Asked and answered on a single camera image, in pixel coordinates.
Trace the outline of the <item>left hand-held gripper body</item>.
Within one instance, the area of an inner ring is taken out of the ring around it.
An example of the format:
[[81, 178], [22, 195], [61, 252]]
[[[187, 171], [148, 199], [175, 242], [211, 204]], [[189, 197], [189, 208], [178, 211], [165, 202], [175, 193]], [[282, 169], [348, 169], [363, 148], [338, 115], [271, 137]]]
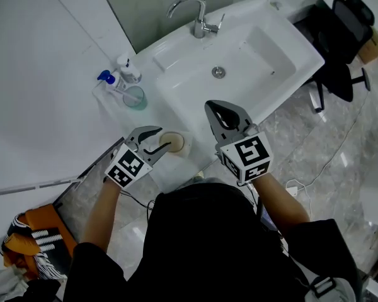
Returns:
[[137, 142], [139, 128], [135, 128], [122, 142], [105, 170], [105, 176], [121, 189], [127, 189], [135, 181], [152, 171], [153, 164], [147, 164], [143, 159], [145, 148]]

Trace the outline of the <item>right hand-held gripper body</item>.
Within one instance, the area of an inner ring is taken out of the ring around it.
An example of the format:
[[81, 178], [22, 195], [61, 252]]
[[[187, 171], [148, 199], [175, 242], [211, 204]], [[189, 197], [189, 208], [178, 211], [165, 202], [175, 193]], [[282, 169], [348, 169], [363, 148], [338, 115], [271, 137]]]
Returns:
[[273, 153], [265, 133], [254, 123], [233, 130], [215, 125], [212, 132], [217, 140], [216, 155], [238, 183], [248, 183], [269, 171]]

